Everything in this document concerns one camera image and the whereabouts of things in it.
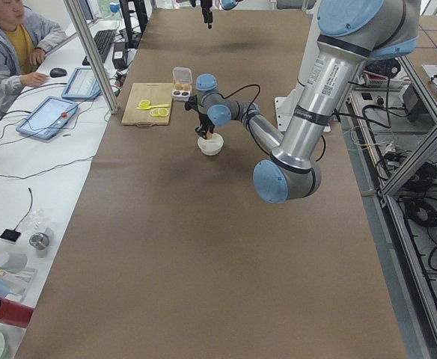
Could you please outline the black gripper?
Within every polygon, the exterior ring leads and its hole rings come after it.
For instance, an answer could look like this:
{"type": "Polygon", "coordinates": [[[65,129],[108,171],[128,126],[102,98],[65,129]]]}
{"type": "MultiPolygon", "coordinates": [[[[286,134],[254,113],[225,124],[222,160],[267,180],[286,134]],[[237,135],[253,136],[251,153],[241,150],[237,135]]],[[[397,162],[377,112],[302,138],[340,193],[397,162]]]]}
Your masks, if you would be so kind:
{"type": "Polygon", "coordinates": [[[200,0],[201,3],[201,13],[204,18],[204,23],[207,25],[208,29],[213,26],[213,13],[212,13],[212,0],[200,0]]]}
{"type": "Polygon", "coordinates": [[[199,126],[195,128],[196,134],[200,138],[207,139],[208,134],[213,134],[215,125],[209,119],[205,108],[198,102],[198,96],[190,96],[185,102],[184,108],[186,111],[195,111],[198,114],[199,126]]]}

